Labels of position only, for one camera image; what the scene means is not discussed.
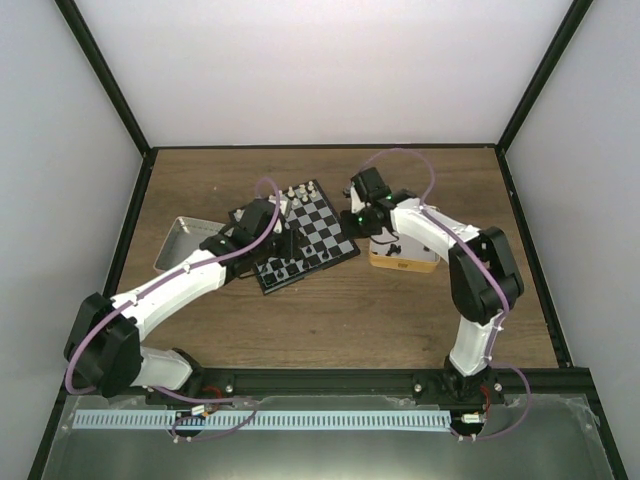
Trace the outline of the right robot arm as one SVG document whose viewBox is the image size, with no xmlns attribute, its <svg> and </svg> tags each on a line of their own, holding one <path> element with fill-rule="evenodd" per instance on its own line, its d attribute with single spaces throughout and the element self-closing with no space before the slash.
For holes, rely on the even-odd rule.
<svg viewBox="0 0 640 480">
<path fill-rule="evenodd" d="M 454 345 L 445 358 L 442 382 L 458 403 L 472 399 L 490 370 L 502 323 L 524 292 L 505 233 L 456 221 L 414 193 L 397 192 L 374 167 L 350 180 L 350 208 L 340 214 L 345 234 L 373 238 L 383 232 L 408 237 L 444 260 L 451 296 L 460 314 Z"/>
</svg>

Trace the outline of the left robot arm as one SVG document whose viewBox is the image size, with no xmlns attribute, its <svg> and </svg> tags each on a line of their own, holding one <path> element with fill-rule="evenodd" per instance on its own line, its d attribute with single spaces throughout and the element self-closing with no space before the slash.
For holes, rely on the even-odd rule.
<svg viewBox="0 0 640 480">
<path fill-rule="evenodd" d="M 163 321 L 271 258 L 297 258 L 299 234 L 287 224 L 290 200 L 256 198 L 237 219 L 206 238 L 182 262 L 147 283 L 108 298 L 83 300 L 63 355 L 65 386 L 75 395 L 109 398 L 129 387 L 169 390 L 181 403 L 196 402 L 204 379 L 178 349 L 147 348 L 143 340 Z"/>
</svg>

